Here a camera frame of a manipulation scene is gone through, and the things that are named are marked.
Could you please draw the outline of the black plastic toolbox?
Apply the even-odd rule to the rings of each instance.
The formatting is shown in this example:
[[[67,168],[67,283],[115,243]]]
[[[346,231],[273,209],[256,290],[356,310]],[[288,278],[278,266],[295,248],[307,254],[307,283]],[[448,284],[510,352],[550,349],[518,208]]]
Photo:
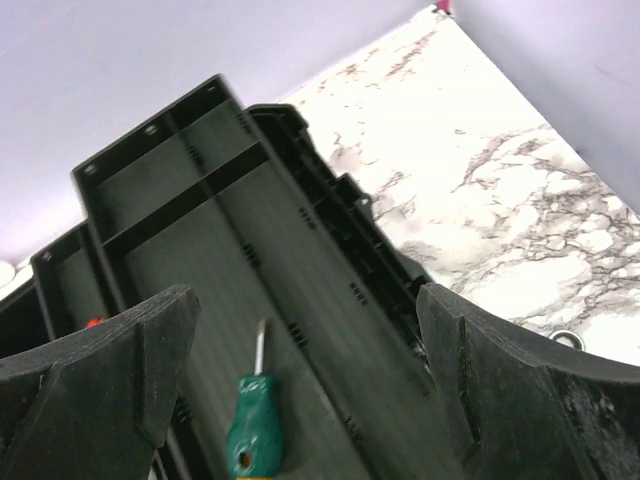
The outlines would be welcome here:
[[[213,77],[74,177],[87,218],[33,257],[39,304],[3,314],[1,361],[191,287],[194,340],[148,477],[234,479],[226,439],[261,319],[284,429],[272,479],[461,477],[416,314],[428,274],[293,107],[243,109]]]

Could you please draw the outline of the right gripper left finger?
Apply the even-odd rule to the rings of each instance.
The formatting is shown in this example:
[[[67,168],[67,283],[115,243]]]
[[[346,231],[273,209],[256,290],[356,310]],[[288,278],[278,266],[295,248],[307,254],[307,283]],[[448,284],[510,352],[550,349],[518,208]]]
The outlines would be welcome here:
[[[145,479],[163,446],[199,316],[174,285],[1,361],[4,479]]]

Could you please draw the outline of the green stubby screwdriver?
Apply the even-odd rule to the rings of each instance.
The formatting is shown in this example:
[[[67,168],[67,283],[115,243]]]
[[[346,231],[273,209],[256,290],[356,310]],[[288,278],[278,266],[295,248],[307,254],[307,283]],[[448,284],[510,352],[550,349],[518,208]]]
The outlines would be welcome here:
[[[272,479],[284,455],[284,429],[276,379],[264,371],[267,321],[258,322],[254,368],[237,381],[236,409],[226,439],[227,468],[234,479]]]

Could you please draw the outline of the red black utility knife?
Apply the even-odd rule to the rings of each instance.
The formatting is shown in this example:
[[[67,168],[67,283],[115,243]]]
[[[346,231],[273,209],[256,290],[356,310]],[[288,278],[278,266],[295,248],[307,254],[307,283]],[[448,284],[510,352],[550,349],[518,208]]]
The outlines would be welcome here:
[[[87,323],[86,328],[94,327],[94,326],[96,326],[96,325],[98,325],[98,324],[102,323],[102,322],[103,322],[103,320],[104,320],[104,319],[103,319],[103,318],[100,318],[100,317],[98,317],[98,318],[94,318],[94,319],[91,319],[91,320]]]

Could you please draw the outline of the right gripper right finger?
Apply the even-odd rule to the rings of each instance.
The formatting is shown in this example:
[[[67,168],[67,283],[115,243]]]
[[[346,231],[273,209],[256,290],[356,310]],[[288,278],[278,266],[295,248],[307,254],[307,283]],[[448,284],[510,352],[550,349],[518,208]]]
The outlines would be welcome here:
[[[437,283],[416,304],[467,479],[636,479],[639,369],[503,320]]]

